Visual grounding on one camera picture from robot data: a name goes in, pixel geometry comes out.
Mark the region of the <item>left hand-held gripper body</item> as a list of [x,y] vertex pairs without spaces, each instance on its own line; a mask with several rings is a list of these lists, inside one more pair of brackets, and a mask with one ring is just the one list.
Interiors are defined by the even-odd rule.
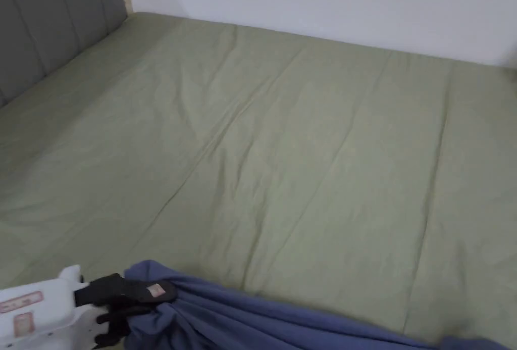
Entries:
[[79,265],[57,278],[1,290],[1,349],[94,349],[108,323],[97,319],[103,307],[78,306],[83,282]]

